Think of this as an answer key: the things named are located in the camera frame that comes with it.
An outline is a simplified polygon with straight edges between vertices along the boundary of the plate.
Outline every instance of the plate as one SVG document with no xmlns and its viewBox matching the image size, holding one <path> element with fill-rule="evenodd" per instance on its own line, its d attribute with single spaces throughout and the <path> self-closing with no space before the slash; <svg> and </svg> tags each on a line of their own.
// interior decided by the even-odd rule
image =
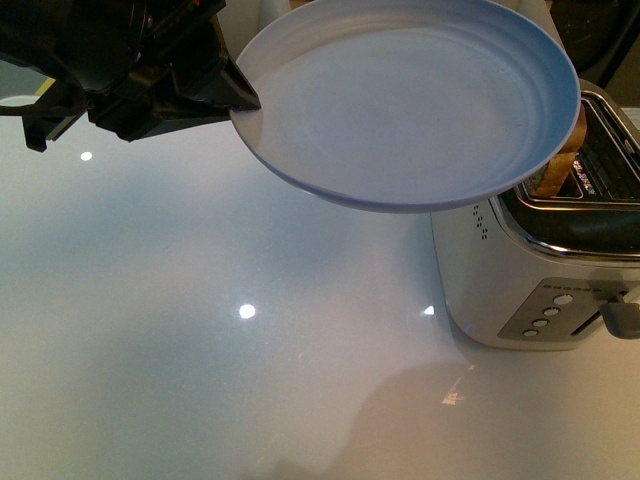
<svg viewBox="0 0 640 480">
<path fill-rule="evenodd" d="M 485 0 L 316 0 L 238 58 L 262 109 L 245 144 L 308 192 L 374 211 L 455 208 L 508 190 L 576 122 L 561 47 Z"/>
</svg>

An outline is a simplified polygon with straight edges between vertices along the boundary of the toaster control panel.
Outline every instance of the toaster control panel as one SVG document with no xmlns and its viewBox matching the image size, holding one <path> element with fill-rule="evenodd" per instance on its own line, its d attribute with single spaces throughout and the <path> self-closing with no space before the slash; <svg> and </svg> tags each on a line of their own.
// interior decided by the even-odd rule
<svg viewBox="0 0 640 480">
<path fill-rule="evenodd" d="M 532 342 L 571 342 L 602 325 L 600 307 L 640 282 L 551 277 L 542 280 L 498 337 Z"/>
</svg>

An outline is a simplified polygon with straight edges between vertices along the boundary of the toaster vent holes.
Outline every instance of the toaster vent holes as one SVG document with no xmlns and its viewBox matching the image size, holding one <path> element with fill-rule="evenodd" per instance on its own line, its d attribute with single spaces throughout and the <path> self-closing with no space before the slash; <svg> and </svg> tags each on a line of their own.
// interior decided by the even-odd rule
<svg viewBox="0 0 640 480">
<path fill-rule="evenodd" d="M 484 218 L 480 214 L 480 206 L 479 205 L 474 205 L 473 206 L 473 217 L 474 217 L 475 222 L 476 222 L 476 228 L 478 230 L 480 230 L 480 232 L 481 232 L 480 233 L 480 238 L 482 240 L 486 240 L 487 239 L 488 230 L 485 228 L 484 224 L 482 223 Z"/>
</svg>

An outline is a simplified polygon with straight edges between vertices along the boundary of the toaster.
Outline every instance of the toaster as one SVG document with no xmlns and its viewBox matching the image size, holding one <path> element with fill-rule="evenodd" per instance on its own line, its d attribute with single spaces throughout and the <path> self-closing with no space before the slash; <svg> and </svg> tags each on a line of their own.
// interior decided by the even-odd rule
<svg viewBox="0 0 640 480">
<path fill-rule="evenodd" d="M 587 135 L 560 192 L 527 181 L 431 214 L 453 322 L 486 345 L 569 350 L 603 325 L 640 337 L 640 133 L 581 81 Z"/>
</svg>

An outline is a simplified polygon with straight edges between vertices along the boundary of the countertop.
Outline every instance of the countertop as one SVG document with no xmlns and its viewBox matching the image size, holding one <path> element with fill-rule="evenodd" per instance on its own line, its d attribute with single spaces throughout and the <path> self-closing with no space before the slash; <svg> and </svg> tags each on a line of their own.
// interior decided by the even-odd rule
<svg viewBox="0 0 640 480">
<path fill-rule="evenodd" d="M 640 343 L 468 339 L 429 215 L 299 191 L 230 123 L 0 132 L 2 478 L 640 478 Z"/>
</svg>

